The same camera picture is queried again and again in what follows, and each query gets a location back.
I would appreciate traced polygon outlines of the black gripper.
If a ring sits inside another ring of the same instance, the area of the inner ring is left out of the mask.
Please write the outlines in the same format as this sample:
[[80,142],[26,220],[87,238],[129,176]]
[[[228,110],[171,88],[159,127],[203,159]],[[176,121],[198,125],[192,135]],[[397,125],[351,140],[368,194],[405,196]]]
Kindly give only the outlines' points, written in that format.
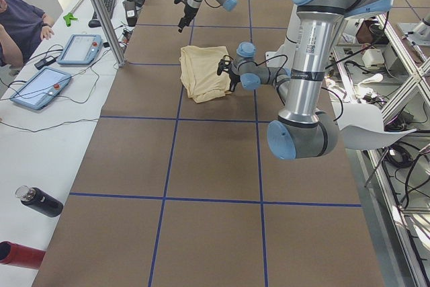
[[230,79],[228,90],[234,92],[237,84],[240,82],[240,77],[233,71],[234,59],[229,55],[224,55],[218,62],[216,74],[221,76],[222,73],[227,73]]
[[200,1],[196,0],[174,0],[174,4],[183,3],[184,7],[184,17],[182,17],[178,23],[178,32],[182,33],[185,27],[190,25],[190,22],[196,16],[198,9],[200,8]]

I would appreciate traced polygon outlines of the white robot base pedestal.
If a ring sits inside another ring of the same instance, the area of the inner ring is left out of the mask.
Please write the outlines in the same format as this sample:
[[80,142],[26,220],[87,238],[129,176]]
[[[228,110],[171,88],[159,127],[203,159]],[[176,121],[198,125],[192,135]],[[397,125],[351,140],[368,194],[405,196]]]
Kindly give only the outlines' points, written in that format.
[[297,16],[297,5],[293,4],[288,29],[286,31],[284,43],[275,52],[266,52],[266,65],[268,67],[281,67],[285,58],[280,56],[284,54],[288,60],[284,68],[291,69],[294,62],[294,55],[296,51],[296,43],[298,40],[298,31],[300,27],[300,18]]

